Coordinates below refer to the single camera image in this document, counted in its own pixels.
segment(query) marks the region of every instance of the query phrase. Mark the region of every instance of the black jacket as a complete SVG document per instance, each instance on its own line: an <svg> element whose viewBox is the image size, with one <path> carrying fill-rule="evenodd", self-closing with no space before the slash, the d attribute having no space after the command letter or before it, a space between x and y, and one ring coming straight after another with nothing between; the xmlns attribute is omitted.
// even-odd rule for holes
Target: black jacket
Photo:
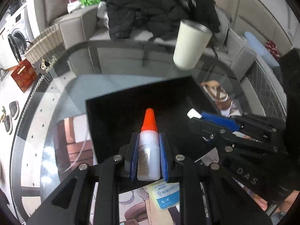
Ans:
<svg viewBox="0 0 300 225"><path fill-rule="evenodd" d="M182 19L189 19L174 0L103 0L111 39L129 38L133 27L145 28L163 40L176 37Z"/></svg>
<svg viewBox="0 0 300 225"><path fill-rule="evenodd" d="M220 32L220 21L215 10L214 0L194 0L196 8L192 20L208 27L213 33Z"/></svg>

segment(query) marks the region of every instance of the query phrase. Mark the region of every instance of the blue object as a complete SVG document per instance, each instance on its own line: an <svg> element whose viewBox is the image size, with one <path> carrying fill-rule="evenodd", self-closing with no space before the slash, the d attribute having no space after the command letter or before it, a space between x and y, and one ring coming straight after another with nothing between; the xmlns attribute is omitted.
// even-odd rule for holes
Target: blue object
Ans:
<svg viewBox="0 0 300 225"><path fill-rule="evenodd" d="M271 53L262 43L259 42L259 40L252 33L246 31L244 33L244 36L253 50L263 58L263 60L271 69L279 66L279 63L275 60Z"/></svg>
<svg viewBox="0 0 300 225"><path fill-rule="evenodd" d="M216 116L207 112L201 113L203 120L229 129L231 132L239 131L240 126L231 118Z"/></svg>
<svg viewBox="0 0 300 225"><path fill-rule="evenodd" d="M163 138L159 133L159 149L160 149L160 166L164 180L168 180L168 163L166 158L166 152L163 144Z"/></svg>
<svg viewBox="0 0 300 225"><path fill-rule="evenodd" d="M169 206L172 206L172 205L178 203L179 199L180 199L180 194L179 194L179 191L177 191L171 195L168 195L163 198L156 199L156 200L157 200L159 207L161 209L165 209Z"/></svg>
<svg viewBox="0 0 300 225"><path fill-rule="evenodd" d="M138 134L137 138L136 138L136 142L135 142L132 160L130 163L130 179L131 179L131 181L134 180L135 175L137 173L137 160L139 157L139 139L140 139L140 135Z"/></svg>

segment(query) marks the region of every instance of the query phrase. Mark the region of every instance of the red box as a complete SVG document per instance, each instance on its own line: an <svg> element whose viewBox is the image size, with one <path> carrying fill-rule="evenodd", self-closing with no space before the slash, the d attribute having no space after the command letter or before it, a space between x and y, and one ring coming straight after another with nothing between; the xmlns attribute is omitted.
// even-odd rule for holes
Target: red box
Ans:
<svg viewBox="0 0 300 225"><path fill-rule="evenodd" d="M11 74L11 77L17 83L21 91L25 92L38 76L35 73L31 63L25 59L20 62L20 64Z"/></svg>

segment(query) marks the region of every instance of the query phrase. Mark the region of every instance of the white plastic bottle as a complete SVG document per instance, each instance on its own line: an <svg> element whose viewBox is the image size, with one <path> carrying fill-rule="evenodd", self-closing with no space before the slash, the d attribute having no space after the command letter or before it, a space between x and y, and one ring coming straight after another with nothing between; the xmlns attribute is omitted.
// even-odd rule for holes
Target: white plastic bottle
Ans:
<svg viewBox="0 0 300 225"><path fill-rule="evenodd" d="M137 179L140 181L156 181L161 176L159 135L154 111L146 110L145 119L139 135L139 158Z"/></svg>

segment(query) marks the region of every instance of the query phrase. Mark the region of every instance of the orange bottle cap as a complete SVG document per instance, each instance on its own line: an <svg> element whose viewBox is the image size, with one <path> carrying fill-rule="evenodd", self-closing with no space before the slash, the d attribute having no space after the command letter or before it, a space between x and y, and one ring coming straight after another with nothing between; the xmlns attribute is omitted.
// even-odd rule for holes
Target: orange bottle cap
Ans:
<svg viewBox="0 0 300 225"><path fill-rule="evenodd" d="M144 123L141 132L145 130L152 130L157 132L154 110L152 108L148 108L145 113Z"/></svg>

